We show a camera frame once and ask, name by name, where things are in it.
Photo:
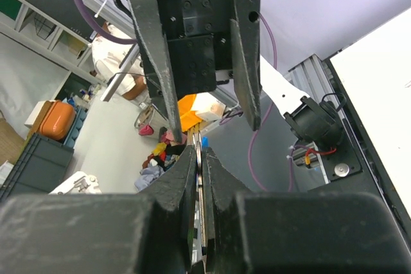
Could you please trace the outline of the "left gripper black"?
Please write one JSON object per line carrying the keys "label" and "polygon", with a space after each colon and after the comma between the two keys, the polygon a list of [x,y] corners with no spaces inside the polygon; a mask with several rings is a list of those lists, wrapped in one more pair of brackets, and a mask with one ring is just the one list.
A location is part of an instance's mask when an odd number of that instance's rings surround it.
{"label": "left gripper black", "polygon": [[231,0],[127,1],[151,103],[175,141],[182,142],[177,99],[229,83],[232,67],[243,114],[251,130],[260,128],[261,0],[232,0],[231,33]]}

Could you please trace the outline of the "blue key tag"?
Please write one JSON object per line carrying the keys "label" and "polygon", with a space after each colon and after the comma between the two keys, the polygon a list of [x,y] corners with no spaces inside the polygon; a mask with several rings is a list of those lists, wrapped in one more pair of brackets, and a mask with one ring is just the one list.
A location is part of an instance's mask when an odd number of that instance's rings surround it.
{"label": "blue key tag", "polygon": [[209,146],[208,137],[206,136],[202,137],[202,147],[207,148],[208,146]]}

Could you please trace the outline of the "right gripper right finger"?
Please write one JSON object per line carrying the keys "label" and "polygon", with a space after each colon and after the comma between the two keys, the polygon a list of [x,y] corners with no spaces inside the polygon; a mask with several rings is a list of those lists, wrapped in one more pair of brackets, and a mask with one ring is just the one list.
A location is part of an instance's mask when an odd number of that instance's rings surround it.
{"label": "right gripper right finger", "polygon": [[255,197],[210,147],[202,150],[205,180],[207,271],[256,271],[247,235],[246,201]]}

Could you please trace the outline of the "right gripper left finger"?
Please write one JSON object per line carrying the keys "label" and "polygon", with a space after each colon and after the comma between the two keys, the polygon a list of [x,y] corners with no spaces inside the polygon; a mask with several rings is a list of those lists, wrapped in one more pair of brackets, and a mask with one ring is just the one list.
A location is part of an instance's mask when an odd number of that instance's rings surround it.
{"label": "right gripper left finger", "polygon": [[197,153],[186,146],[178,161],[141,192],[150,198],[149,220],[137,271],[189,271],[196,200]]}

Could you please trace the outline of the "silver key with blue tag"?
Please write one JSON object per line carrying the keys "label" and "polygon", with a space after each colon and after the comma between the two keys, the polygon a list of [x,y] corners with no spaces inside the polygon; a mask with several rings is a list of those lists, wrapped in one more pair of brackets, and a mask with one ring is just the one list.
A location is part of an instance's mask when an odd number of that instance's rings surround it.
{"label": "silver key with blue tag", "polygon": [[202,179],[202,138],[200,131],[193,132],[193,144],[195,146],[196,158],[197,158],[197,193],[198,193],[198,230],[200,234],[198,249],[198,256],[204,260],[206,256],[206,229],[205,229],[205,216],[204,216],[204,194],[203,194],[203,179]]}

